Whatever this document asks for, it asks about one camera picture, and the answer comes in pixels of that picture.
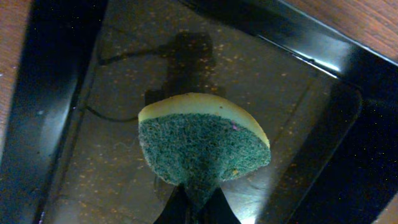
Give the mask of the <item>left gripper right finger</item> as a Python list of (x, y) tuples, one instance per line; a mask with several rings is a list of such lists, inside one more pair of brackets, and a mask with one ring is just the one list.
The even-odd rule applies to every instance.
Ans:
[(201, 210), (202, 224), (241, 224), (221, 188), (217, 188)]

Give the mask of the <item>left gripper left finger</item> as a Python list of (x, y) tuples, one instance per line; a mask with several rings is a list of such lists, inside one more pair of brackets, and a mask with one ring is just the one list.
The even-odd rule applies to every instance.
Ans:
[(182, 185), (176, 186), (154, 224), (189, 224), (191, 202)]

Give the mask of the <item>green yellow sponge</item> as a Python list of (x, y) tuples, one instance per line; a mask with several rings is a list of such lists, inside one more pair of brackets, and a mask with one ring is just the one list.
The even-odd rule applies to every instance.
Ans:
[(244, 109), (220, 96), (186, 93), (147, 105), (139, 144), (152, 171), (181, 185), (197, 210), (224, 181), (267, 166), (270, 142)]

